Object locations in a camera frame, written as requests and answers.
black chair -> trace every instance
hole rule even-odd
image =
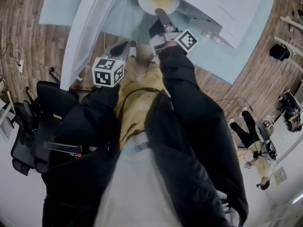
[[[44,148],[44,141],[51,141],[53,132],[60,124],[62,119],[70,112],[70,110],[79,104],[79,97],[77,94],[71,91],[64,91],[60,89],[60,85],[53,82],[39,81],[36,86],[37,99],[33,100],[30,95],[31,105],[27,106],[27,103],[23,103],[26,106],[27,121],[38,121],[37,126],[32,125],[31,132],[33,133],[32,139],[27,139],[26,145],[30,150],[30,155],[34,159],[34,166],[37,172],[44,173],[47,170],[47,164],[50,156],[50,150]],[[20,155],[15,151],[21,150],[16,144],[12,150],[12,156]],[[20,162],[22,157],[14,157],[18,160],[18,169],[20,168]]]

white plate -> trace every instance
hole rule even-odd
[[[180,0],[173,0],[171,4],[168,4],[165,8],[159,8],[151,0],[138,0],[141,8],[152,15],[156,15],[156,9],[163,9],[167,14],[174,12],[180,4]]]

